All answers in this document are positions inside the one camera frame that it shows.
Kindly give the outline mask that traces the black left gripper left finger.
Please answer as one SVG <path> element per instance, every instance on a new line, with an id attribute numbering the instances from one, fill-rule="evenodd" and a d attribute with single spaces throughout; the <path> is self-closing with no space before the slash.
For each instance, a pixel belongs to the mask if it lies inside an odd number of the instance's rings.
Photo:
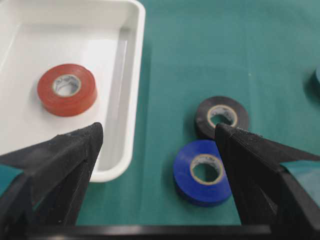
<path id="1" fill-rule="evenodd" d="M 19 174 L 0 195 L 0 225 L 74 225 L 103 143 L 95 122 L 1 155 Z"/>

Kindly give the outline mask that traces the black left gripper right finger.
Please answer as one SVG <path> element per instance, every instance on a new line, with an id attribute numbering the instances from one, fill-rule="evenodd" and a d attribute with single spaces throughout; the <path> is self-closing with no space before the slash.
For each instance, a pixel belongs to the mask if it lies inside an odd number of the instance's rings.
<path id="1" fill-rule="evenodd" d="M 320 225 L 319 206 L 283 166 L 318 164 L 318 155 L 224 123 L 215 128 L 215 142 L 242 224 Z"/>

